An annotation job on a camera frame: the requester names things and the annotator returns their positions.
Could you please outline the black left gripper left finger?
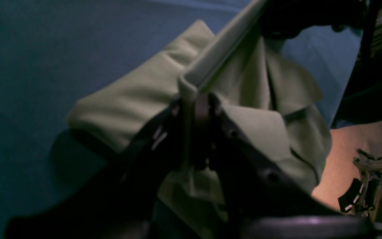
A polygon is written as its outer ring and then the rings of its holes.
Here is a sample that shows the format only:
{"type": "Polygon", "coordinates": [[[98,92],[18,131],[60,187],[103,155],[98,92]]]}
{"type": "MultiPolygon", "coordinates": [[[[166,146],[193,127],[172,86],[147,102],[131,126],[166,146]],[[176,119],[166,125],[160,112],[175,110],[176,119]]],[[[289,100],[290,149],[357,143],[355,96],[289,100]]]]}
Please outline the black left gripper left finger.
{"type": "Polygon", "coordinates": [[[182,103],[172,101],[116,159],[51,209],[12,219],[7,239],[145,239],[158,189],[182,158],[182,103]]]}

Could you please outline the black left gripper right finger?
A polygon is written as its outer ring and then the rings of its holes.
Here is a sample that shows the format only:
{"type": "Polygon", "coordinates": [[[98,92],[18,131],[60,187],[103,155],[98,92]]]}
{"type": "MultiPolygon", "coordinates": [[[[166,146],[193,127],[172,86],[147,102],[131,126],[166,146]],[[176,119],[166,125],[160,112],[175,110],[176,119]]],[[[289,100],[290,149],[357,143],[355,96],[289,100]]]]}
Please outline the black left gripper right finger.
{"type": "Polygon", "coordinates": [[[344,216],[312,199],[260,153],[213,94],[193,104],[193,165],[220,180],[228,239],[372,239],[368,219],[344,216]]]}

